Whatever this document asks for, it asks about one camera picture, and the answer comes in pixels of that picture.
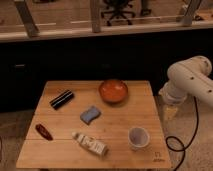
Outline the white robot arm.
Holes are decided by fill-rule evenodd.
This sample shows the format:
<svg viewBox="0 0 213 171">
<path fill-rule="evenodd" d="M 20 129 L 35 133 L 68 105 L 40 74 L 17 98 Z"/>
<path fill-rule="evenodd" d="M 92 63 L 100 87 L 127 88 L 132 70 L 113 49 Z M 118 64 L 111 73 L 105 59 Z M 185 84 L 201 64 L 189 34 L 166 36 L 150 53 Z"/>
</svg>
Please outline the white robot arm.
<svg viewBox="0 0 213 171">
<path fill-rule="evenodd" d="M 211 61 L 205 56 L 194 56 L 169 66 L 168 81 L 159 90 L 165 121 L 176 115 L 188 94 L 213 107 L 213 79 L 209 78 L 212 69 Z"/>
</svg>

